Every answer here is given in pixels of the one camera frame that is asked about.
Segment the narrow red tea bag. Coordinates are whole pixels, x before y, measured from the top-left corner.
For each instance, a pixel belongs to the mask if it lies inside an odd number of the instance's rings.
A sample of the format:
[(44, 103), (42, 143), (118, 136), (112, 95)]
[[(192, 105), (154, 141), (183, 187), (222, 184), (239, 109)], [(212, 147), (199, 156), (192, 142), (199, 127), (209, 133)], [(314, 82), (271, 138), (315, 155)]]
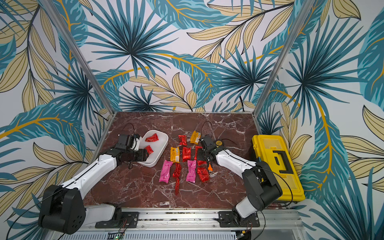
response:
[(199, 167), (207, 163), (203, 148), (200, 146), (195, 147), (195, 161)]

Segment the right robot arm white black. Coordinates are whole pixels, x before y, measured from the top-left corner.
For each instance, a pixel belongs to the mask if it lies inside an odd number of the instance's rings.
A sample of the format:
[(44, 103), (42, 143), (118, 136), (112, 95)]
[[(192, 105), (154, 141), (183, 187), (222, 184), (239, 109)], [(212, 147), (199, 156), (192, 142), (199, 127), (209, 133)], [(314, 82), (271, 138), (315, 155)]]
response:
[(240, 176), (246, 188), (247, 196), (233, 208), (228, 217), (223, 217), (224, 225), (251, 223), (252, 214), (264, 210), (283, 195), (277, 175), (266, 162), (241, 158), (226, 147), (218, 146), (208, 135), (200, 139), (200, 143), (209, 163), (214, 162)]

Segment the yellow orange tea bag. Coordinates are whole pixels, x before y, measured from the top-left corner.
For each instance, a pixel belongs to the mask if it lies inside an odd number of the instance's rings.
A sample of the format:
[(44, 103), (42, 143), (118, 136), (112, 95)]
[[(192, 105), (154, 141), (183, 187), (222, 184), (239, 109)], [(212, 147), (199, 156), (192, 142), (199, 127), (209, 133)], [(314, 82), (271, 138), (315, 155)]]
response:
[(171, 147), (170, 161), (180, 163), (180, 149), (178, 147)]

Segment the small red tea bag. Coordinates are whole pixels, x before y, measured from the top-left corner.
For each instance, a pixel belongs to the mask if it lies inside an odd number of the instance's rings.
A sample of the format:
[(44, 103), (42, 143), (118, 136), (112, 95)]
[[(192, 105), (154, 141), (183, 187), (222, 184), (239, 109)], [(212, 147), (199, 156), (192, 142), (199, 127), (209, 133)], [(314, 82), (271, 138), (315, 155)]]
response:
[(182, 169), (182, 166), (181, 166), (180, 163), (175, 163), (175, 166), (176, 166), (176, 168), (175, 168), (175, 170), (174, 170), (174, 172), (173, 172), (173, 177), (174, 177), (175, 179), (179, 179), (179, 177), (180, 177), (180, 175), (181, 175), (181, 169)]

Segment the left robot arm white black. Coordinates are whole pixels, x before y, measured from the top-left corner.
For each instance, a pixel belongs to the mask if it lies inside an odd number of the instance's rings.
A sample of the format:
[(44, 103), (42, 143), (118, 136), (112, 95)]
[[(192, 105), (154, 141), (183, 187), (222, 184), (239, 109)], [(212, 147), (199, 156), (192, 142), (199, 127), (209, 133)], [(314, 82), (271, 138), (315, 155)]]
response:
[(138, 134), (119, 135), (113, 148), (100, 154), (75, 177), (59, 186), (49, 186), (43, 195), (39, 227), (71, 235), (83, 225), (118, 221), (120, 215), (115, 206), (85, 207), (84, 198), (105, 175), (122, 163), (146, 161), (147, 151), (139, 148), (142, 139)]

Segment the pink tea bag packet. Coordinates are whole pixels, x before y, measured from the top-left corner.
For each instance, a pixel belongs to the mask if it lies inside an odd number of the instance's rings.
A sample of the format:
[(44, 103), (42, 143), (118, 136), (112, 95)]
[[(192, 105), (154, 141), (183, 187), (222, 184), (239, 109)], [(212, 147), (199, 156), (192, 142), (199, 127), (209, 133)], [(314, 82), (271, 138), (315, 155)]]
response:
[(186, 177), (186, 181), (190, 183), (196, 182), (196, 168), (197, 168), (197, 161), (188, 160), (188, 174)]

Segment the long thin red tea bag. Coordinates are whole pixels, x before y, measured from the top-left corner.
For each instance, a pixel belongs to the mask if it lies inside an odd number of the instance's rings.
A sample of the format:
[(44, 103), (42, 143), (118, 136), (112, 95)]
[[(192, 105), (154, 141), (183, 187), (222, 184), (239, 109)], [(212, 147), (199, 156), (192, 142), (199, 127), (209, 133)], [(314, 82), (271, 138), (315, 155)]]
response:
[(177, 178), (176, 179), (176, 184), (175, 184), (175, 195), (176, 196), (179, 194), (179, 191), (180, 191), (180, 179)]

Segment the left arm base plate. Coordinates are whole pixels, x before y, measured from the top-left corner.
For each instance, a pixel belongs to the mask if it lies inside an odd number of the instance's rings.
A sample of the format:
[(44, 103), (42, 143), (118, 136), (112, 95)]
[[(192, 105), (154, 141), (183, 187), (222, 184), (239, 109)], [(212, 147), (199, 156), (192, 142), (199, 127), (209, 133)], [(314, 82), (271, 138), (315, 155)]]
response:
[(119, 212), (109, 221), (97, 222), (96, 229), (135, 229), (138, 224), (139, 212)]

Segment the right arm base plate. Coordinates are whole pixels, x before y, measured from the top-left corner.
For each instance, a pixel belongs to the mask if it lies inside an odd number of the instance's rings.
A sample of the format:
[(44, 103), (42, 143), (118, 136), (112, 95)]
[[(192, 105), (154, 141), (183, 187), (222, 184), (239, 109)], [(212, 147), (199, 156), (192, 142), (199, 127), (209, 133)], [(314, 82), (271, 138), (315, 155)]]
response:
[(235, 211), (220, 211), (216, 219), (221, 228), (250, 228), (260, 227), (260, 221), (257, 213), (253, 213), (246, 218), (242, 218)]

